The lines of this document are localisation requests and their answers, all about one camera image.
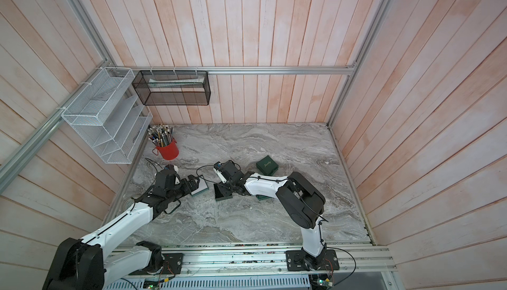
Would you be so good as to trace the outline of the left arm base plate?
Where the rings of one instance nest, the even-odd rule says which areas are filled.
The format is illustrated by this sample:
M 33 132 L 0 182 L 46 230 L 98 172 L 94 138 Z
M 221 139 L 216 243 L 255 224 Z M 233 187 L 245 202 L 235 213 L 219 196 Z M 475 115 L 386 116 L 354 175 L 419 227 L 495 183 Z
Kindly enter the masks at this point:
M 146 268 L 136 270 L 129 275 L 178 275 L 182 270 L 183 259 L 183 253 L 162 253 L 154 260 L 150 260 Z

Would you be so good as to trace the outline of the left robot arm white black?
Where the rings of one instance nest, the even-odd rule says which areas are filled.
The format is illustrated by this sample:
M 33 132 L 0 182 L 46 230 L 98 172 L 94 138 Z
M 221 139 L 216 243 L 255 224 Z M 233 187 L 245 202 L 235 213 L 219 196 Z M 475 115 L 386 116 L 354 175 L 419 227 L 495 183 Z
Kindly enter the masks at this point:
M 161 246 L 142 241 L 118 255 L 112 252 L 140 227 L 165 213 L 168 205 L 203 191 L 205 183 L 190 175 L 182 178 L 168 165 L 155 175 L 152 185 L 125 212 L 81 237 L 68 238 L 56 250 L 44 289 L 104 289 L 138 270 L 160 274 L 165 268 Z

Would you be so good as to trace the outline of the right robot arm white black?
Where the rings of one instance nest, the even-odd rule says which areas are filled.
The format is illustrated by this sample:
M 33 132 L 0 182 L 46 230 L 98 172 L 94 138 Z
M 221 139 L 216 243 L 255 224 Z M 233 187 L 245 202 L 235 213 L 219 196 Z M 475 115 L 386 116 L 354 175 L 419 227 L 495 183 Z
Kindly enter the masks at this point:
M 321 270 L 325 266 L 327 246 L 321 226 L 325 221 L 322 214 L 326 199 L 301 173 L 295 171 L 285 177 L 243 173 L 231 160 L 217 162 L 213 168 L 225 187 L 225 196 L 235 192 L 243 196 L 275 198 L 295 224 L 300 226 L 302 249 L 286 252 L 288 270 Z

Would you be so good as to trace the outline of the jewelry box lid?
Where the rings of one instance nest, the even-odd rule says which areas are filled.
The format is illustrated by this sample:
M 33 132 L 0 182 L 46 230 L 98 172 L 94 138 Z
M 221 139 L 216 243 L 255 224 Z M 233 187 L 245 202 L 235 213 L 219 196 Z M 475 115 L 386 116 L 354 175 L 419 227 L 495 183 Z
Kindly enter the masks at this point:
M 198 178 L 198 187 L 194 191 L 191 192 L 191 195 L 196 196 L 200 193 L 208 191 L 208 189 L 209 189 L 209 187 L 208 187 L 206 181 L 202 178 Z

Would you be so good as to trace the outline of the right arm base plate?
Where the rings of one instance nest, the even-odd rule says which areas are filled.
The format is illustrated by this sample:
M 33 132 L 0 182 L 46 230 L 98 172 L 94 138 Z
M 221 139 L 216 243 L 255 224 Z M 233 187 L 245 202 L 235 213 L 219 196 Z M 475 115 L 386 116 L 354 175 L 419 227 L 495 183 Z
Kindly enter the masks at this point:
M 317 257 L 312 257 L 304 250 L 288 250 L 285 256 L 287 270 L 290 272 L 339 270 L 339 262 L 334 250 L 324 249 Z

